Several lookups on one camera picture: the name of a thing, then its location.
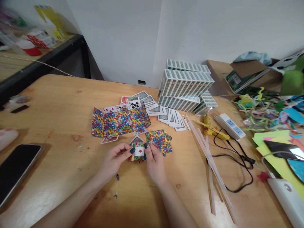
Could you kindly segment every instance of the cloth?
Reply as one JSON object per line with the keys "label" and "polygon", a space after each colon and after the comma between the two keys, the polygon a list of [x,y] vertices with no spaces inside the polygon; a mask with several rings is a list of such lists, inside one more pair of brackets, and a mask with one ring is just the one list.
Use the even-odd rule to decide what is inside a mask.
{"label": "cloth", "polygon": [[259,60],[265,66],[268,66],[272,63],[270,56],[266,52],[257,53],[257,52],[253,52],[253,51],[248,51],[248,52],[241,54],[239,57],[237,57],[234,60],[234,62],[242,62],[242,61],[248,61],[248,60]]}

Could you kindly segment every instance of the blue paper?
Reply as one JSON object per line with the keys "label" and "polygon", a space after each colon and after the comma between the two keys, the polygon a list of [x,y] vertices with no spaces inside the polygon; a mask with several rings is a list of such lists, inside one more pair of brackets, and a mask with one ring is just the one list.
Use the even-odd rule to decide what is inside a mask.
{"label": "blue paper", "polygon": [[285,109],[284,112],[288,113],[288,117],[298,122],[299,124],[304,124],[303,116],[294,108]]}

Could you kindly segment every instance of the black phone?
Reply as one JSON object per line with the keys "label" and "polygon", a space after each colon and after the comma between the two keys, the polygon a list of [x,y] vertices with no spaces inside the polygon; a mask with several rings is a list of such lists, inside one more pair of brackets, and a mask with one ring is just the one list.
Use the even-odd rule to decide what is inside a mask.
{"label": "black phone", "polygon": [[303,159],[298,156],[301,156],[304,158],[304,152],[296,145],[281,143],[281,142],[278,143],[278,142],[267,141],[267,140],[264,140],[264,142],[266,143],[266,145],[268,146],[268,148],[270,149],[271,152],[280,152],[280,151],[290,152],[290,153],[273,154],[276,157],[303,161]]}
{"label": "black phone", "polygon": [[0,165],[0,209],[3,209],[13,196],[42,151],[41,145],[22,144]]}

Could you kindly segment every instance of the wooden workbench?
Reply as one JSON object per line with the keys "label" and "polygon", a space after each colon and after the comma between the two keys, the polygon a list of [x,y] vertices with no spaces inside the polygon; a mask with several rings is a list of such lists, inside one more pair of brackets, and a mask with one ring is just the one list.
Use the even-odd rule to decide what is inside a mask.
{"label": "wooden workbench", "polygon": [[[157,99],[157,89],[144,89]],[[121,96],[142,90],[141,86],[46,75],[22,92],[32,98],[28,103],[30,108],[17,114],[0,112],[0,127],[17,129],[20,134],[0,153],[0,162],[21,143],[46,146],[43,157],[22,184],[13,203],[0,215],[0,227],[30,227],[95,173],[109,148],[122,141],[130,142],[132,133],[100,145],[101,139],[90,135],[92,111],[93,107],[119,104]],[[218,108],[210,116],[226,113],[243,126],[238,111],[228,100],[215,99]],[[198,119],[193,114],[189,116],[192,120]],[[292,227],[268,184],[258,180],[257,166],[250,171],[254,177],[252,185],[240,193],[227,192],[238,216],[238,226],[233,223],[218,191],[216,216],[211,214],[208,166],[192,132],[176,132],[156,117],[151,117],[151,122],[149,131],[164,129],[173,137],[173,152],[165,157],[167,175],[200,227]],[[258,159],[250,137],[249,134],[240,143],[249,157]],[[229,153],[215,147],[212,140],[210,143],[211,153]],[[215,163],[229,188],[235,189],[250,181],[247,171],[228,158],[215,158]],[[119,175],[119,181],[113,177],[99,191],[75,227],[169,227],[161,195],[148,177],[147,163],[124,162]]]}

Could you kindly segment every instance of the power cord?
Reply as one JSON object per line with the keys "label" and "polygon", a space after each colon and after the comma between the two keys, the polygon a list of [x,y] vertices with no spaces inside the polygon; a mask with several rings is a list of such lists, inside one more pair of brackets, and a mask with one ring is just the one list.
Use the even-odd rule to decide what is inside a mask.
{"label": "power cord", "polygon": [[[217,135],[214,137],[214,139],[213,139],[214,144],[215,144],[217,147],[220,147],[220,148],[226,149],[226,150],[230,150],[230,151],[236,153],[237,155],[239,155],[239,157],[240,157],[241,160],[242,160],[242,163],[240,163],[238,160],[236,160],[234,157],[232,157],[231,155],[228,155],[228,154],[212,155],[212,157],[227,156],[227,157],[231,158],[233,161],[235,161],[235,162],[238,163],[239,165],[243,166],[243,167],[247,170],[247,172],[249,173],[249,175],[250,175],[250,177],[251,177],[251,181],[250,181],[249,183],[242,185],[241,187],[239,187],[239,188],[236,189],[236,190],[231,190],[231,189],[229,189],[229,188],[225,185],[225,187],[226,187],[226,189],[227,189],[228,191],[230,191],[230,192],[232,192],[232,193],[238,193],[238,192],[240,192],[241,190],[243,190],[246,186],[251,185],[251,184],[253,183],[253,176],[252,176],[251,173],[249,172],[249,169],[253,169],[253,164],[255,163],[255,160],[252,159],[252,158],[249,158],[249,157],[247,156],[247,154],[245,153],[245,151],[244,151],[243,147],[241,146],[241,144],[240,144],[237,140],[235,140],[234,138],[232,138],[230,135],[229,135],[230,138],[232,138],[234,141],[236,141],[236,142],[238,143],[238,145],[239,145],[239,147],[241,148],[241,151],[243,152],[244,155],[241,155],[241,154],[240,154],[240,153],[231,145],[231,143],[229,142],[229,140],[227,140],[227,143],[231,146],[231,148],[232,148],[233,150],[232,150],[232,149],[225,148],[225,147],[221,147],[221,146],[217,145],[216,142],[215,142],[215,138],[217,138],[217,136],[218,136],[218,134],[217,134]],[[247,167],[247,165],[245,164],[245,161],[247,161],[247,162],[250,163],[250,166],[249,166],[249,167]]]}

